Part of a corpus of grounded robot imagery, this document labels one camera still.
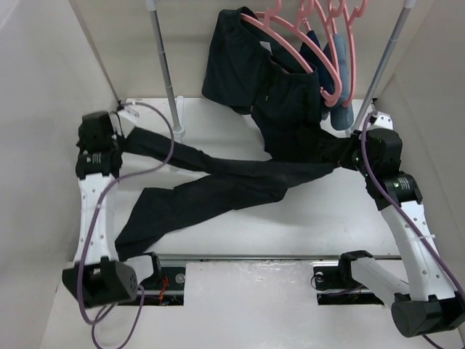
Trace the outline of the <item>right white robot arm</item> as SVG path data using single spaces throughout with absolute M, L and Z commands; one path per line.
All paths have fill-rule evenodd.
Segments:
M 395 239 L 408 280 L 401 281 L 372 254 L 359 250 L 341 255 L 338 282 L 372 291 L 390 309 L 404 337 L 457 329 L 464 323 L 464 289 L 434 245 L 416 180 L 400 170 L 400 136 L 377 128 L 356 131 L 350 140 L 355 147 L 347 154 L 349 166 L 364 177 L 368 195 Z

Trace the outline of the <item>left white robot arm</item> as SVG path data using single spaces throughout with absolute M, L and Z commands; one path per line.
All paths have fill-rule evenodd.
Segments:
M 73 266 L 62 271 L 62 283 L 83 307 L 132 302 L 138 285 L 162 282 L 154 254 L 122 262 L 116 251 L 115 203 L 122 167 L 121 142 L 138 122 L 130 108 L 83 116 L 78 128 L 76 176 L 81 195 L 78 247 Z

